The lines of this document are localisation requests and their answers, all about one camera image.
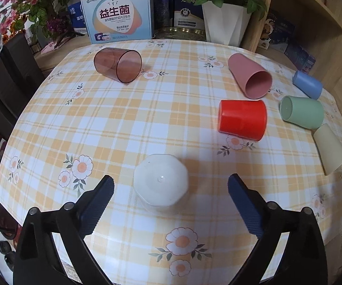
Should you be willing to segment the small white plastic cup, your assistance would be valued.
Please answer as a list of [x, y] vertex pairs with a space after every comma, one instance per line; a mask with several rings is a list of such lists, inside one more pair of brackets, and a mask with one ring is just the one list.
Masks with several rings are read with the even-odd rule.
[[188, 200], [188, 170], [175, 156], [152, 154], [135, 168], [133, 187], [149, 212], [174, 215]]

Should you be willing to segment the beige plastic cup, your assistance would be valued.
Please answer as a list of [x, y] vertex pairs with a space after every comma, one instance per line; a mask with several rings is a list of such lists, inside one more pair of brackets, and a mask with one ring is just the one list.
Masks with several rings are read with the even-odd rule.
[[326, 123], [313, 134], [324, 173], [329, 176], [342, 165], [342, 144]]

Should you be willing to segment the red plastic cup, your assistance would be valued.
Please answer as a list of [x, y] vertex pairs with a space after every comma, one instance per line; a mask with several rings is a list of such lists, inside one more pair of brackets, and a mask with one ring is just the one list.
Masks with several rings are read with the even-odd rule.
[[218, 131], [252, 141], [260, 141], [267, 124], [262, 100], [222, 100], [219, 104]]

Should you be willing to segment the green plastic cup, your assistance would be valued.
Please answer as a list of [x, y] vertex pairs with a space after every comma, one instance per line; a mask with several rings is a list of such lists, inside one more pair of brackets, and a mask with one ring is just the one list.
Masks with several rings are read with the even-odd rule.
[[285, 122], [305, 129], [318, 129], [324, 121], [323, 105], [305, 97], [284, 96], [279, 104], [279, 112]]

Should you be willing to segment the blue plastic cup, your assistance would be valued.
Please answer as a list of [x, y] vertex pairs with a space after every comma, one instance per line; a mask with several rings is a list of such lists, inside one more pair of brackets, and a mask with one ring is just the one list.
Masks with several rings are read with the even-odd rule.
[[293, 79], [293, 85], [305, 93], [309, 98], [318, 100], [321, 96], [323, 85], [320, 81], [301, 71], [296, 71]]

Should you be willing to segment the pink plastic cup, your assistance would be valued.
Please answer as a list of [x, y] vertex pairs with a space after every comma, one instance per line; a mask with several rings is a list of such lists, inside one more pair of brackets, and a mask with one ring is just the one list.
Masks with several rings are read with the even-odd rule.
[[228, 59], [228, 68], [247, 98], [260, 99], [269, 92], [272, 76], [255, 61], [235, 53]]

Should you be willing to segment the yellow plaid floral tablecloth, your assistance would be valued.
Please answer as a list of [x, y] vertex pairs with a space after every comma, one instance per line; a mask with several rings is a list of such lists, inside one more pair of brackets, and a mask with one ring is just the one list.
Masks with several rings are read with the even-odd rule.
[[118, 284], [227, 284], [256, 237], [228, 193], [238, 174], [266, 201], [310, 207], [325, 242], [342, 231], [342, 166], [325, 175], [309, 130], [283, 121], [301, 96], [293, 71], [245, 52], [273, 79], [258, 142], [218, 131], [219, 103], [244, 95], [228, 68], [237, 48], [193, 41], [127, 41], [143, 67], [129, 83], [94, 67], [99, 45], [69, 53], [20, 115], [0, 165], [0, 203], [19, 223], [114, 180], [85, 242]]

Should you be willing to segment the black chair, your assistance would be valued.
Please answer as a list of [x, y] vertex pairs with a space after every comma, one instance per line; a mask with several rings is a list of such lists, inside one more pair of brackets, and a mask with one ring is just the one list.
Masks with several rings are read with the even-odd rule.
[[25, 35], [3, 43], [0, 53], [0, 134], [11, 135], [19, 116], [44, 81]]

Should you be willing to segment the dark blue gift box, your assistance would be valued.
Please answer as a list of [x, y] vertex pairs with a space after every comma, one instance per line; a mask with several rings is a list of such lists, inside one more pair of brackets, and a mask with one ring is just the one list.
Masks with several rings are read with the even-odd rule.
[[285, 53], [289, 41], [292, 39], [295, 25], [279, 14], [270, 15], [273, 31], [270, 34], [270, 48]]

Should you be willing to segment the blue white tissue box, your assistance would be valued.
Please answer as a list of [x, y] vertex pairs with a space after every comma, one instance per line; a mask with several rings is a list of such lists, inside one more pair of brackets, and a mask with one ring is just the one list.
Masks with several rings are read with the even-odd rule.
[[69, 18], [71, 20], [71, 26], [73, 27], [74, 31], [83, 35], [87, 34], [87, 28], [81, 9], [81, 2], [78, 1], [77, 3], [69, 5], [67, 9]]

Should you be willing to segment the gold patterned tray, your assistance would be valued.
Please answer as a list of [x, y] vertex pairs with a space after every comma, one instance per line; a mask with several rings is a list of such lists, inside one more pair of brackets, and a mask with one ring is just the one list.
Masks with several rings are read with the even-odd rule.
[[204, 30], [185, 27], [163, 27], [156, 31], [156, 39], [181, 39], [190, 41], [206, 41]]

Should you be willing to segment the white blue probiotics box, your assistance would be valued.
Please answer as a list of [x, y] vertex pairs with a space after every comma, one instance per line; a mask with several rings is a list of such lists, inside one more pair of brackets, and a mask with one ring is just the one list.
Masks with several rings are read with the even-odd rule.
[[152, 0], [81, 0], [92, 44], [151, 39]]

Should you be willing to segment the white navy emblem box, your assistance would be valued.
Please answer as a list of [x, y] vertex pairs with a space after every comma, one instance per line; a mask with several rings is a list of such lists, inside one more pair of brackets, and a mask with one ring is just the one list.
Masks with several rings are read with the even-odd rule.
[[178, 6], [174, 11], [174, 27], [204, 30], [202, 6]]

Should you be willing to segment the pink cherry blossom plant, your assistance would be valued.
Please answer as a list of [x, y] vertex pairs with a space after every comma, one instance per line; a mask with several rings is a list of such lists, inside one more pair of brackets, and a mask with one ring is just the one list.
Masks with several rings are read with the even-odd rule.
[[55, 41], [72, 30], [67, 15], [67, 4], [71, 0], [0, 0], [0, 34], [3, 42], [25, 31], [31, 22], [34, 37], [40, 31], [44, 37]]

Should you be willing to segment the dark blue patterned box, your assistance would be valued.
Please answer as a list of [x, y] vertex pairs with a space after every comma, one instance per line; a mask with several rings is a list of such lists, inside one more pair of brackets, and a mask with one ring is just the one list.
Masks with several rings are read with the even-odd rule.
[[155, 30], [172, 26], [173, 0], [153, 0], [153, 9]]

